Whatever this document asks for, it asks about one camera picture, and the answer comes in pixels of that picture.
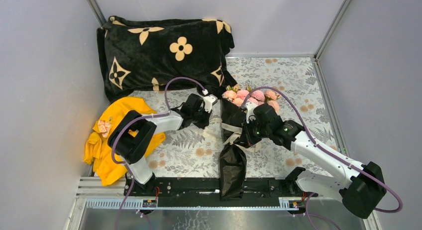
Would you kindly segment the black wrapping paper sheet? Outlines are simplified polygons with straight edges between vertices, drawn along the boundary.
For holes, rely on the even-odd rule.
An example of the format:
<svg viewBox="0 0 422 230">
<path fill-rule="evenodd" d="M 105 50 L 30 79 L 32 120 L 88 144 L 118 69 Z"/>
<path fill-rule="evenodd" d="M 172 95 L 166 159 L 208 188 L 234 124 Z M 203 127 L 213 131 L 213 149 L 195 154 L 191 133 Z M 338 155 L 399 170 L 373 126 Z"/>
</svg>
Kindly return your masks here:
<svg viewBox="0 0 422 230">
<path fill-rule="evenodd" d="M 246 113 L 240 107 L 222 99 L 220 110 L 223 123 L 242 128 L 242 123 L 246 120 Z M 231 134 L 232 132 L 221 128 L 223 141 L 227 140 Z M 243 146 L 238 139 L 234 143 Z M 220 199 L 222 201 L 241 199 L 246 179 L 247 158 L 245 152 L 234 144 L 226 144 L 223 145 L 218 161 Z"/>
</svg>

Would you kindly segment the pink fake flower bunch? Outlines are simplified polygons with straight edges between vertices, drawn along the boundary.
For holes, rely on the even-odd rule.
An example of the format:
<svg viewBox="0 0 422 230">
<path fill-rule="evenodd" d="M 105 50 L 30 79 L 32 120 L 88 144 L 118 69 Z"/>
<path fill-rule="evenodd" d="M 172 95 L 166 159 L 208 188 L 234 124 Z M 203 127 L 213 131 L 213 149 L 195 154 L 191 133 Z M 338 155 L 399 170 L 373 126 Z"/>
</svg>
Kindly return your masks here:
<svg viewBox="0 0 422 230">
<path fill-rule="evenodd" d="M 235 86 L 227 86 L 225 92 L 222 94 L 222 98 L 240 107 L 244 100 L 246 102 L 255 103 L 257 105 L 268 104 L 271 106 L 277 114 L 280 113 L 280 105 L 277 100 L 281 97 L 279 94 L 272 90 L 257 90 L 252 92 L 251 87 L 242 89 L 239 84 Z"/>
</svg>

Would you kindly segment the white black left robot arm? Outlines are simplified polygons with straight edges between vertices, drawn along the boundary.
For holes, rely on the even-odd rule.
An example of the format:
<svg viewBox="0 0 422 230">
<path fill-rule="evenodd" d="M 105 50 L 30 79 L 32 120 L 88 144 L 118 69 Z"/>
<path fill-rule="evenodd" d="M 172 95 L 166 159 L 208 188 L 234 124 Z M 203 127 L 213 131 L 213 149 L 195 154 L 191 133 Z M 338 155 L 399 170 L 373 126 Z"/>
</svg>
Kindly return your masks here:
<svg viewBox="0 0 422 230">
<path fill-rule="evenodd" d="M 195 125 L 204 129 L 209 125 L 213 105 L 217 103 L 214 95 L 199 96 L 191 94 L 179 107 L 164 114 L 141 114 L 129 111 L 108 138 L 112 157 L 118 155 L 136 181 L 135 189 L 144 196 L 154 191 L 151 180 L 154 174 L 145 158 L 147 147 L 154 135 L 166 131 L 176 131 Z"/>
</svg>

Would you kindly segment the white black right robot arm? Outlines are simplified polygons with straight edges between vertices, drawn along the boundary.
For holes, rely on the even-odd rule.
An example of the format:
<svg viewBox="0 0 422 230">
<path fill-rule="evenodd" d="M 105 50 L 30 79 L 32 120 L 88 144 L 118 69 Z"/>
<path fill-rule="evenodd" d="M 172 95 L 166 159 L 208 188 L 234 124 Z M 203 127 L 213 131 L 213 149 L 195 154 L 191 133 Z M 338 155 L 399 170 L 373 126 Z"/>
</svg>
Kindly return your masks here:
<svg viewBox="0 0 422 230">
<path fill-rule="evenodd" d="M 241 138 L 254 145 L 268 138 L 278 146 L 297 152 L 322 167 L 330 175 L 320 175 L 296 167 L 285 178 L 288 194 L 316 193 L 341 202 L 355 216 L 366 219 L 386 194 L 381 168 L 374 162 L 363 164 L 318 143 L 293 120 L 283 121 L 268 104 L 247 102 Z"/>
</svg>

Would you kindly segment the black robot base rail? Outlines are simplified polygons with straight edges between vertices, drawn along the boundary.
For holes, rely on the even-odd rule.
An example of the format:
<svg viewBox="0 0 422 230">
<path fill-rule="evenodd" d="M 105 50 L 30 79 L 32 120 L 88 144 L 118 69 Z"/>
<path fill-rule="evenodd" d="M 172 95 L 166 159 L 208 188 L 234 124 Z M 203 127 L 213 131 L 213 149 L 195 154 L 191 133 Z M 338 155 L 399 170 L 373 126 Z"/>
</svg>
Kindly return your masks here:
<svg viewBox="0 0 422 230">
<path fill-rule="evenodd" d="M 300 203 L 310 195 L 296 183 L 283 178 L 246 178 L 242 193 L 224 199 L 218 178 L 157 177 L 145 186 L 131 184 L 126 178 L 124 194 L 134 197 L 151 197 L 159 207 L 222 207 L 270 208 L 281 207 L 282 200 L 289 200 L 288 207 Z"/>
</svg>

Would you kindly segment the cream satin ribbon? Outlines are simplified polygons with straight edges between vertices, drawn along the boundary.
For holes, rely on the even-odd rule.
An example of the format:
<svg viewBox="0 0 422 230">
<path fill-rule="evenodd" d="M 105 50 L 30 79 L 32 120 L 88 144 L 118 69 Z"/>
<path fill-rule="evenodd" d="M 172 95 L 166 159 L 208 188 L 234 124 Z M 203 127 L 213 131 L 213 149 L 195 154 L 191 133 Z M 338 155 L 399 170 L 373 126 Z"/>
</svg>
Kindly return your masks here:
<svg viewBox="0 0 422 230">
<path fill-rule="evenodd" d="M 232 144 L 233 145 L 234 144 L 237 147 L 239 147 L 241 150 L 252 152 L 252 153 L 261 150 L 262 144 L 260 142 L 258 142 L 257 144 L 252 145 L 251 147 L 243 147 L 243 146 L 241 146 L 239 144 L 235 144 L 234 143 L 235 140 L 237 140 L 238 138 L 240 138 L 240 134 L 241 134 L 242 128 L 235 127 L 235 126 L 232 126 L 232 125 L 223 123 L 222 122 L 222 119 L 219 118 L 219 117 L 212 118 L 210 120 L 210 124 L 213 124 L 213 123 L 219 123 L 220 124 L 220 127 L 223 130 L 228 130 L 229 132 L 232 132 L 232 134 L 229 136 L 229 138 L 223 142 L 223 145 L 226 145 L 226 144 Z M 210 131 L 210 129 L 208 127 L 205 127 L 205 129 L 202 130 L 200 132 L 200 134 L 203 137 L 210 139 L 211 141 L 216 141 L 218 139 L 218 137 L 216 135 L 214 135 L 214 134 L 211 133 L 211 131 Z"/>
</svg>

